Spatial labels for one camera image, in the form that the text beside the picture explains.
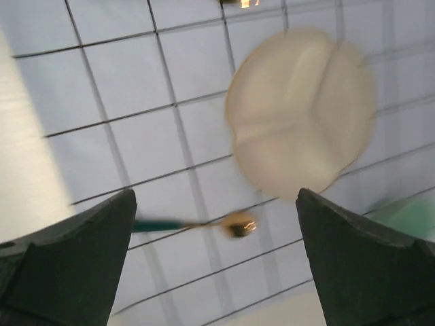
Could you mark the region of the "cream divided plate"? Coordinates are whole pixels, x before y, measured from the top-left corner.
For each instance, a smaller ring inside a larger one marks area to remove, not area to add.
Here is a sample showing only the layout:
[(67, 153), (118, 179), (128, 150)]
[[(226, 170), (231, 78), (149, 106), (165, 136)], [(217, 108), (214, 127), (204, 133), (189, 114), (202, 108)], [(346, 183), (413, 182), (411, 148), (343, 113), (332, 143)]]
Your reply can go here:
[(262, 193), (320, 193), (365, 151), (377, 87), (362, 53), (318, 29), (277, 33), (237, 69), (225, 99), (232, 152)]

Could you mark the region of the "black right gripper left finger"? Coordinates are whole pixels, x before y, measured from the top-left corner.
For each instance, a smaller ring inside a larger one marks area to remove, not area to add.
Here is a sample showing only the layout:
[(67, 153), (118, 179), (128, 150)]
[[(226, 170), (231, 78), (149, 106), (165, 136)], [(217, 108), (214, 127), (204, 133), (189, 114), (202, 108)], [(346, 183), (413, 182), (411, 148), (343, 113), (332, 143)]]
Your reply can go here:
[(2, 325), (106, 325), (137, 211), (126, 189), (1, 243)]

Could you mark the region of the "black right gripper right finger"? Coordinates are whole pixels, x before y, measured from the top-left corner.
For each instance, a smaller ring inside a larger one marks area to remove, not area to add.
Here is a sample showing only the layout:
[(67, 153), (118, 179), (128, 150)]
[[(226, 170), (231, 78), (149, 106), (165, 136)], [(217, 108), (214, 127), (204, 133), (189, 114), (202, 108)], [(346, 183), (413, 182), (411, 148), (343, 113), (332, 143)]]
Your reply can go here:
[(352, 213), (309, 189), (296, 199), (327, 325), (433, 325), (434, 243)]

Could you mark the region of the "gold fork green handle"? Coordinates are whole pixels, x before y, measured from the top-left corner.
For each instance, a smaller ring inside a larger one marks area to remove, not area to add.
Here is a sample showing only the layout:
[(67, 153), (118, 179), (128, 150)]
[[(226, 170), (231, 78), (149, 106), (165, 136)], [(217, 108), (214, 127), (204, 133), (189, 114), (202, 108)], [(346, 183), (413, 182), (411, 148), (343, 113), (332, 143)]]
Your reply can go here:
[(221, 5), (232, 5), (241, 9), (258, 6), (260, 0), (218, 0)]

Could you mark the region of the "gold spoon green handle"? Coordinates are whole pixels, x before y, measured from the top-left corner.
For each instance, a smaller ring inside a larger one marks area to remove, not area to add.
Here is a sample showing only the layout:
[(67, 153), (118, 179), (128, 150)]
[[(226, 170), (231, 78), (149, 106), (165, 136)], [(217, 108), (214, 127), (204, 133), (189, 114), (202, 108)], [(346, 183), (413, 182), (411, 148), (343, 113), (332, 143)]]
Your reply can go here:
[(170, 232), (194, 228), (218, 228), (230, 238), (244, 238), (257, 229), (257, 221), (247, 211), (237, 211), (220, 220), (208, 222), (183, 219), (136, 219), (132, 233)]

